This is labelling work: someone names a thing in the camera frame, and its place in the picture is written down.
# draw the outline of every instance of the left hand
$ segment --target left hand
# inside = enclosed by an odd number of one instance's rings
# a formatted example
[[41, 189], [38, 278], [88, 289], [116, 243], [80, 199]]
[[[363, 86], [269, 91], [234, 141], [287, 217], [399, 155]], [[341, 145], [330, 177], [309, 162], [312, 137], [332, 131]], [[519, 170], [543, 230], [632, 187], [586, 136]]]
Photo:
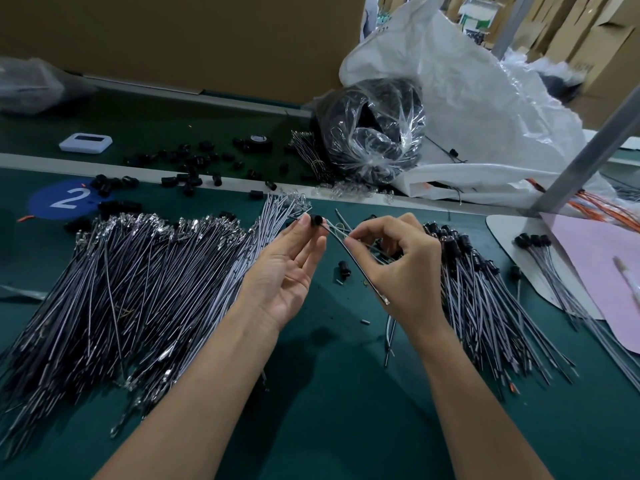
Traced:
[[247, 271], [236, 304], [257, 306], [277, 331], [298, 313], [326, 249], [328, 231], [308, 214], [278, 234]]

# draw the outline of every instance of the pen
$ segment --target pen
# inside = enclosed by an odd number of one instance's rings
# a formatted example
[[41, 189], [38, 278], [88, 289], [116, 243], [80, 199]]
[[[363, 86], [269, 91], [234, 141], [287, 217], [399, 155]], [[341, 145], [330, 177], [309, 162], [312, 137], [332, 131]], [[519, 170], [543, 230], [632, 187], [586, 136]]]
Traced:
[[613, 256], [613, 263], [615, 263], [618, 271], [624, 277], [629, 288], [631, 288], [631, 293], [633, 293], [637, 304], [640, 305], [640, 285], [638, 285], [636, 277], [633, 275], [633, 273], [631, 273], [631, 270], [625, 263], [622, 262], [622, 259], [620, 259], [618, 256]]

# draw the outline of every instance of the hand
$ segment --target hand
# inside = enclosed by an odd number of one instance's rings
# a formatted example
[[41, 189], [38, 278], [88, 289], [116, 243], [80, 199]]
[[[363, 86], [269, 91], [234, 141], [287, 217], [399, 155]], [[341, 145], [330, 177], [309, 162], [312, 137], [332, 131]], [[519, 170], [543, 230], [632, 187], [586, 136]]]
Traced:
[[328, 232], [309, 214], [284, 229], [244, 276], [236, 303], [257, 306], [280, 331], [298, 313], [326, 249]]
[[[377, 263], [359, 241], [371, 245], [380, 237], [388, 254], [395, 254], [400, 247], [404, 256], [388, 265]], [[449, 328], [440, 297], [440, 243], [424, 232], [413, 214], [364, 221], [344, 243], [371, 282], [388, 298], [389, 305], [383, 306], [400, 322], [415, 348], [422, 347], [424, 339]]]

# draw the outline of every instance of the number 2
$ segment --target number 2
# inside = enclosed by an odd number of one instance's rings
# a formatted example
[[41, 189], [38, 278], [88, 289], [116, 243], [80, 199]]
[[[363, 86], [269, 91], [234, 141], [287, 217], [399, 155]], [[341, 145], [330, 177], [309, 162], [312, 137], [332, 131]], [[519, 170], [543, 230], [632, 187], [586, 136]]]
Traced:
[[78, 195], [76, 197], [66, 198], [64, 200], [59, 200], [55, 203], [52, 203], [50, 207], [55, 207], [57, 209], [75, 209], [77, 205], [69, 205], [67, 202], [73, 202], [75, 200], [81, 200], [85, 197], [89, 197], [91, 195], [91, 190], [89, 189], [71, 189], [67, 190], [68, 194], [75, 194], [80, 192], [82, 195]]

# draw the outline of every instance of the blue circle sticker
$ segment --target blue circle sticker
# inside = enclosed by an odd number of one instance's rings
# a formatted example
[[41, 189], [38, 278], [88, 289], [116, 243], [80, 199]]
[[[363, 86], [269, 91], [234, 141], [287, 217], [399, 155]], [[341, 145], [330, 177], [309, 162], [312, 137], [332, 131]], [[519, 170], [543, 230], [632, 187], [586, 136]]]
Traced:
[[100, 202], [110, 197], [100, 197], [90, 186], [92, 181], [92, 178], [73, 178], [38, 190], [27, 204], [29, 213], [43, 219], [65, 220], [95, 211]]

